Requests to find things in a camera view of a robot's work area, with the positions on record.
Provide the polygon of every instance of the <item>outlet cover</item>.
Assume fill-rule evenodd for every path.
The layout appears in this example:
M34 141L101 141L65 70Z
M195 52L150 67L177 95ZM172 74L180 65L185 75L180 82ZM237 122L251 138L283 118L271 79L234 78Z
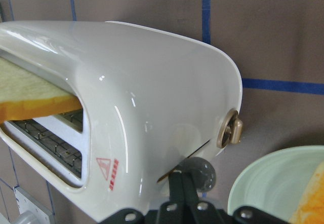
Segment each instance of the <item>outlet cover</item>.
M53 214L48 208L38 202L21 187L15 187L14 190L20 214L29 210L36 216L40 224L55 223Z

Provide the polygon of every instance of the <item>toast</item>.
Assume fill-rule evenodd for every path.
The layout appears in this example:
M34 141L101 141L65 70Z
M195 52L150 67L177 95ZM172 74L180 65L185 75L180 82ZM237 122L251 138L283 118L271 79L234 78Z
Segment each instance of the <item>toast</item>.
M289 222L292 224L324 223L324 162L316 168Z
M81 108L76 96L0 58L0 124Z

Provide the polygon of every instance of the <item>red warning symbol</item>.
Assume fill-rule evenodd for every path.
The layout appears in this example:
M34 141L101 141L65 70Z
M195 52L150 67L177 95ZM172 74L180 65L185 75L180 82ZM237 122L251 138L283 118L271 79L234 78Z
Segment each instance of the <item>red warning symbol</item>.
M118 164L119 164L119 161L117 159L115 159L113 161L113 168L112 168L112 173L111 173L111 178L110 178L110 185L109 185L110 190L113 190L113 187L115 185Z
M107 158L97 158L98 165L100 167L100 170L105 177L106 180L108 180L109 176L109 169L110 169L110 159Z

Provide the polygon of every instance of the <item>screw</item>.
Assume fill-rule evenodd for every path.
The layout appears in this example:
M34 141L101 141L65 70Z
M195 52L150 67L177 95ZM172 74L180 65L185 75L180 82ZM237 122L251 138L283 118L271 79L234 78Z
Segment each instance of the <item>screw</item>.
M177 204L170 204L167 206L167 211L174 211L177 209Z
M242 218L251 219L253 216L253 212L251 210L243 209L241 210L240 215Z
M125 221L133 221L136 218L136 214L135 213L129 213L125 216Z
M198 210L207 210L207 208L208 208L208 203L206 202L200 202L197 205Z

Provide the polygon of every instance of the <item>white toaster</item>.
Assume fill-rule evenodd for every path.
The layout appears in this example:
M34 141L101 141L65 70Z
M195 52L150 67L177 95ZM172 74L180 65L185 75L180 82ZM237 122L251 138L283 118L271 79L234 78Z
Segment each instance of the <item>white toaster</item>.
M95 221L147 212L180 161L238 141L240 74L205 43L121 22L14 21L0 25L0 56L79 98L83 110L0 135Z

